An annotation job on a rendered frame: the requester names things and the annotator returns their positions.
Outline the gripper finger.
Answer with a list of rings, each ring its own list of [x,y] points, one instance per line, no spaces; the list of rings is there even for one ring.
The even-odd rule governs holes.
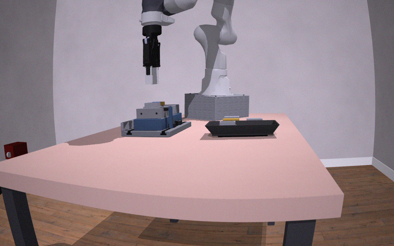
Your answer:
[[[150,39],[143,39],[143,66],[145,67],[145,84],[152,84],[152,56],[155,49],[156,39],[153,39],[150,47]]]
[[[160,42],[156,40],[152,56],[152,84],[159,84]]]

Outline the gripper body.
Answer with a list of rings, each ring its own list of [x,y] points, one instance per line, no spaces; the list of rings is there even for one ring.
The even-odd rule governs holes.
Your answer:
[[[157,36],[161,35],[161,27],[160,25],[147,25],[143,27],[142,34],[143,36],[149,37],[150,46],[152,47],[153,39],[157,39]]]

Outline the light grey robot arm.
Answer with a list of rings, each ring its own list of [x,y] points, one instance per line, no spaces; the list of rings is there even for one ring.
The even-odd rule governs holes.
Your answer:
[[[171,15],[192,9],[198,0],[142,0],[142,26],[169,26],[175,22]],[[218,46],[234,44],[237,33],[232,27],[234,0],[214,0],[211,15],[217,25],[198,25],[195,39],[201,44],[206,57],[205,77],[199,95],[233,96],[226,69],[226,55]]]

